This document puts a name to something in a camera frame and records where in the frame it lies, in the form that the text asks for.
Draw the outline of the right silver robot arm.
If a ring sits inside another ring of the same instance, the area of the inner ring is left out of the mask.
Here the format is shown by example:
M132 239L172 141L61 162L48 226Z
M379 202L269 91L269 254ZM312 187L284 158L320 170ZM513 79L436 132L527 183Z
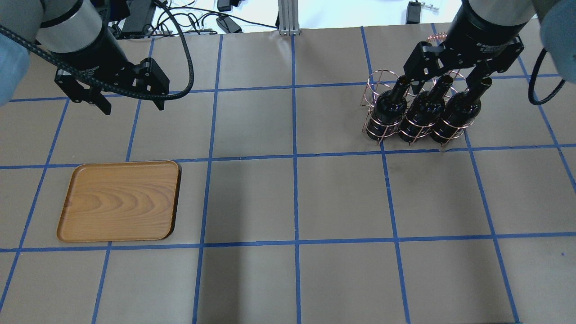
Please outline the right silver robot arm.
M463 0L446 39L440 45L419 42L404 65L405 75L418 94L425 82L452 70L471 68L467 86L494 72L505 72L524 49L521 29L533 17L540 22L543 48L558 74L576 80L573 0Z

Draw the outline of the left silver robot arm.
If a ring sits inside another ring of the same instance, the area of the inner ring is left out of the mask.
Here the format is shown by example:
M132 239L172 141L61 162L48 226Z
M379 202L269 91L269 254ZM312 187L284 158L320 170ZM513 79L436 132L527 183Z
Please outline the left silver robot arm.
M169 78L152 58L128 61L90 0L2 0L1 26L39 43L55 58L106 84L138 93L166 95ZM27 73L30 51L1 34L1 106ZM111 103L101 87L84 88L59 66L55 83L76 103L95 104L105 115Z

